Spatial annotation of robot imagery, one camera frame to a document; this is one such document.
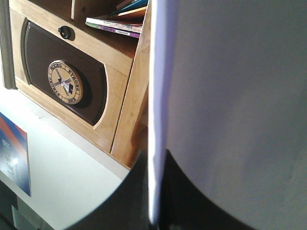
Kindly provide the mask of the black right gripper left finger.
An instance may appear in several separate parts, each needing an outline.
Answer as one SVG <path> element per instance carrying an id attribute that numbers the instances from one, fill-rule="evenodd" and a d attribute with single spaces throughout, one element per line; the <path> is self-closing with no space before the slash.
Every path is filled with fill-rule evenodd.
<path id="1" fill-rule="evenodd" d="M 132 169 L 113 194 L 69 230 L 148 230 L 148 156 L 139 152 Z"/>

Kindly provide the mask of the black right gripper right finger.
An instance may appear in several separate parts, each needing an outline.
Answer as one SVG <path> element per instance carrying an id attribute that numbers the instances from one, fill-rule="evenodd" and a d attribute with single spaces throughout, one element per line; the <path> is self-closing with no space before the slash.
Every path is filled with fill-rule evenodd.
<path id="1" fill-rule="evenodd" d="M 183 173 L 166 150 L 161 187 L 159 229 L 161 230 L 251 230 L 219 208 Z"/>

